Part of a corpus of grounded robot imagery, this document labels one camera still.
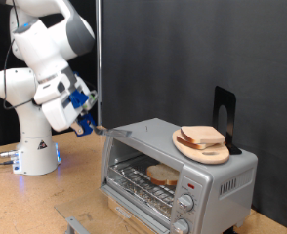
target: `bread slice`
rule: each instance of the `bread slice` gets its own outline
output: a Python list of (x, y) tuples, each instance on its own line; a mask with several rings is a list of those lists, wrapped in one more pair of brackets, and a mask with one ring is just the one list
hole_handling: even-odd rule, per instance
[(194, 148), (194, 149), (205, 149), (207, 147), (214, 145), (214, 143), (207, 143), (207, 144), (205, 144), (205, 143), (202, 143), (202, 144), (191, 143), (191, 142), (184, 139), (181, 131), (178, 132), (178, 135), (176, 136), (176, 138), (177, 138), (177, 142), (179, 142), (185, 146), (188, 146), (190, 148)]
[(224, 143), (225, 137), (210, 126), (182, 126), (181, 133), (186, 141), (190, 143)]
[(148, 167), (146, 174), (151, 178), (151, 182), (156, 185), (176, 185), (180, 176), (178, 171), (165, 164)]

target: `silver toaster oven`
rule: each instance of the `silver toaster oven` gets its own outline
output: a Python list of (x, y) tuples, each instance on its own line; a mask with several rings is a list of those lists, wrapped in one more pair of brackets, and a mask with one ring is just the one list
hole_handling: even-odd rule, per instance
[[(220, 234), (242, 225), (251, 209), (257, 157), (242, 150), (226, 163), (200, 164), (172, 142), (179, 128), (159, 119), (117, 128), (132, 135), (106, 139), (102, 191), (154, 233)], [(180, 172), (176, 186), (150, 182), (146, 168), (159, 163)]]

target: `cable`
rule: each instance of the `cable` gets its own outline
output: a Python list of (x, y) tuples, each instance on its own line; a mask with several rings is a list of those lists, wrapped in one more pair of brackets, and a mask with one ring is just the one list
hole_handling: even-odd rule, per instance
[(16, 13), (17, 28), (18, 28), (18, 27), (19, 27), (19, 18), (18, 18), (18, 13), (17, 13), (17, 8), (16, 8), (15, 0), (13, 0), (13, 4), (14, 4), (14, 10), (15, 10), (15, 13)]
[(29, 102), (32, 101), (32, 99), (26, 101), (26, 102), (23, 102), (21, 104), (18, 104), (18, 105), (14, 105), (14, 106), (10, 106), (10, 107), (7, 107), (6, 106), (6, 102), (7, 102), (7, 82), (6, 82), (6, 70), (7, 70), (7, 62), (8, 62), (8, 57), (9, 57), (9, 54), (10, 54), (10, 51), (14, 45), (14, 42), (15, 42), (15, 39), (12, 41), (12, 43), (10, 44), (10, 47), (9, 47), (9, 50), (7, 52), (7, 55), (6, 55), (6, 60), (5, 60), (5, 65), (4, 65), (4, 90), (5, 90), (5, 98), (4, 98), (4, 102), (3, 102), (3, 106), (6, 110), (11, 110), (11, 109), (14, 109), (14, 108), (17, 108), (21, 105), (24, 105), (24, 104), (27, 104)]
[(86, 80), (83, 80), (85, 82), (86, 85), (88, 86), (91, 86), (94, 90), (96, 90), (96, 86), (94, 86), (92, 83), (86, 81)]
[[(14, 10), (15, 10), (15, 13), (16, 13), (16, 19), (17, 19), (17, 27), (19, 27), (19, 17), (18, 17), (18, 13), (17, 13), (17, 8), (16, 8), (16, 3), (15, 3), (15, 0), (13, 0), (13, 4), (14, 4)], [(15, 42), (15, 39), (12, 41), (12, 43), (10, 44), (10, 47), (9, 47), (9, 50), (7, 52), (7, 55), (6, 55), (6, 60), (5, 60), (5, 65), (4, 65), (4, 90), (5, 90), (5, 98), (4, 98), (4, 102), (3, 102), (3, 106), (4, 106), (4, 109), (6, 110), (11, 110), (11, 109), (15, 109), (21, 105), (24, 105), (24, 104), (27, 104), (29, 102), (32, 101), (32, 99), (26, 101), (26, 102), (23, 102), (21, 104), (18, 104), (18, 105), (14, 105), (14, 106), (10, 106), (10, 107), (7, 107), (6, 106), (6, 102), (7, 102), (7, 82), (6, 82), (6, 70), (7, 70), (7, 62), (8, 62), (8, 57), (9, 57), (9, 54), (10, 54), (10, 51), (12, 50), (13, 48), (13, 45), (14, 45), (14, 42)]]
[(0, 165), (10, 165), (10, 164), (14, 164), (14, 161), (11, 160), (11, 161), (6, 161), (6, 162), (3, 162), (3, 163), (0, 163)]

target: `table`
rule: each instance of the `table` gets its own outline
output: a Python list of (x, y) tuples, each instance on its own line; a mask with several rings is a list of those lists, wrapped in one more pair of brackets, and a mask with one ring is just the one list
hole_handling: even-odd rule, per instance
[[(105, 136), (92, 133), (77, 138), (71, 132), (53, 136), (53, 141), (59, 144), (62, 163), (50, 174), (15, 175), (11, 166), (0, 166), (0, 234), (63, 234), (67, 222), (54, 206), (84, 199), (100, 187)], [(15, 147), (0, 146), (0, 152)], [(86, 224), (92, 222), (88, 213), (82, 217)], [(137, 233), (117, 216), (114, 218), (119, 226), (114, 224), (112, 233)], [(255, 211), (235, 230), (240, 234), (287, 234), (286, 227)]]

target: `metal bracket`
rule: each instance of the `metal bracket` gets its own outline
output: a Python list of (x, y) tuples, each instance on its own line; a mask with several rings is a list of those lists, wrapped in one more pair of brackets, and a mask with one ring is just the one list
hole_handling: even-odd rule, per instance
[(226, 146), (230, 155), (242, 154), (242, 151), (232, 144), (234, 114), (235, 114), (236, 97), (233, 93), (217, 86), (215, 88), (214, 108), (213, 108), (213, 127), (219, 127), (219, 111), (223, 105), (227, 111), (227, 130), (225, 134)]
[(67, 217), (65, 219), (67, 221), (67, 230), (65, 231), (65, 234), (75, 234), (75, 231), (78, 234), (90, 234), (85, 227), (82, 226), (82, 224), (79, 223), (79, 221), (76, 220), (75, 217)]

